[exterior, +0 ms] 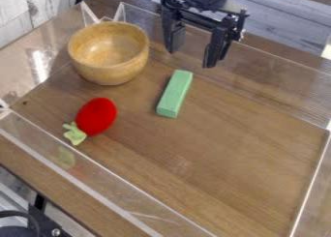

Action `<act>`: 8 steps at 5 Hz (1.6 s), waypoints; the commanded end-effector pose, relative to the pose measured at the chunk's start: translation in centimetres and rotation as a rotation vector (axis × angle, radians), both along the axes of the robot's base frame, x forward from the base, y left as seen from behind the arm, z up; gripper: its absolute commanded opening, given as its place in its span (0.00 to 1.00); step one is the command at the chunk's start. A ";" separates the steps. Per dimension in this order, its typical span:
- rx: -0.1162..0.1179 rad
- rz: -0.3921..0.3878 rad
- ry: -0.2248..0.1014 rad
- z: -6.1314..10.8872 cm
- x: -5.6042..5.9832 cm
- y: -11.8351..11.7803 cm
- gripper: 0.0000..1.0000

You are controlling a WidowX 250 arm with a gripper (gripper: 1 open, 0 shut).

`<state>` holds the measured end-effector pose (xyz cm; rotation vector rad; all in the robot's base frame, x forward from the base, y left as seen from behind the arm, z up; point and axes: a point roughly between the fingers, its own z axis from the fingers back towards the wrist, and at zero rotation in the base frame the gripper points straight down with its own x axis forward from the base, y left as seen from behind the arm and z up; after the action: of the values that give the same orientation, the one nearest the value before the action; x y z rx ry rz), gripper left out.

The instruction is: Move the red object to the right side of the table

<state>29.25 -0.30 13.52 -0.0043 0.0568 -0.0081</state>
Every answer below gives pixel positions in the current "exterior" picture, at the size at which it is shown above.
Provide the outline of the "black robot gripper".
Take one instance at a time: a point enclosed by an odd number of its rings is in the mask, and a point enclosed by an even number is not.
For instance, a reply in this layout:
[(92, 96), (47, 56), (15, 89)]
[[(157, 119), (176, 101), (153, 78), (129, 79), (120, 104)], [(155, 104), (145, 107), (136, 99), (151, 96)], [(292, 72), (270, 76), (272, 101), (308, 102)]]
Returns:
[(231, 40), (242, 38), (247, 9), (230, 0), (160, 0), (160, 7), (163, 41), (169, 53), (184, 45), (187, 23), (208, 31), (214, 29), (203, 59), (203, 67), (214, 68), (226, 58)]

